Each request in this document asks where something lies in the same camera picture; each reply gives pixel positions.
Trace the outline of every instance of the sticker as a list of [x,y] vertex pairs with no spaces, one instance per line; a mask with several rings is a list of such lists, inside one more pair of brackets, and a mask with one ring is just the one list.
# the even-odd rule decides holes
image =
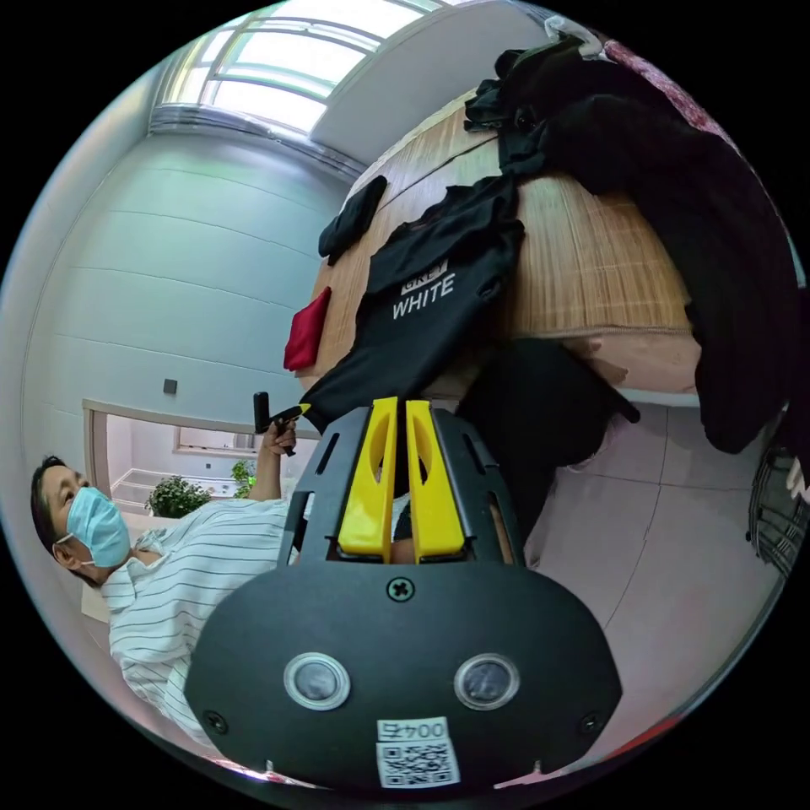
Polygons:
[[377,721],[380,784],[414,790],[461,781],[446,717]]

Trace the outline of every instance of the tile floor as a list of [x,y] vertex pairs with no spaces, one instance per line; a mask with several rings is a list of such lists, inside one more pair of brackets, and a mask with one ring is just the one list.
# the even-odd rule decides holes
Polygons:
[[534,570],[593,611],[622,678],[589,760],[689,700],[777,581],[745,540],[759,443],[728,456],[706,440],[697,409],[640,411],[585,471],[559,473],[526,545]]

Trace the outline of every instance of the bed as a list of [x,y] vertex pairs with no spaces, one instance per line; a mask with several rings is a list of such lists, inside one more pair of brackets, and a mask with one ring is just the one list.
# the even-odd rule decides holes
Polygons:
[[[329,286],[332,298],[316,364],[298,373],[304,388],[351,349],[369,259],[390,233],[441,200],[447,186],[500,173],[494,133],[464,130],[473,92],[423,121],[355,182],[349,196],[380,174],[388,187],[364,237],[334,267],[321,265],[312,297]],[[561,339],[633,401],[696,405],[699,347],[683,309],[686,291],[636,206],[550,175],[521,187],[518,216],[526,239],[495,336]],[[482,362],[459,357],[425,394],[457,400]]]

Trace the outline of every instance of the door frame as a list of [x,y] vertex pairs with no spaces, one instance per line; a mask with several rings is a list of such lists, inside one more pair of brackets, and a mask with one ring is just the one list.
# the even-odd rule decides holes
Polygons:
[[[92,399],[82,400],[84,411],[84,471],[89,481],[107,497],[112,497],[110,469],[107,463],[107,417],[120,416],[135,419],[138,422],[170,424],[176,428],[198,428],[201,430],[218,430],[224,433],[254,433],[252,424],[242,422],[219,422],[213,419],[199,419],[192,416],[181,416],[176,413],[156,413],[128,408],[113,402],[96,402]],[[321,436],[312,430],[301,430],[302,439],[320,439]]]

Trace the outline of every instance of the ear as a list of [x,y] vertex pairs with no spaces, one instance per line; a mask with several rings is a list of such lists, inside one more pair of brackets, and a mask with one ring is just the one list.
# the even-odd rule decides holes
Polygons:
[[76,555],[66,548],[63,543],[53,547],[54,559],[68,571],[75,571],[81,567],[81,560],[77,559]]

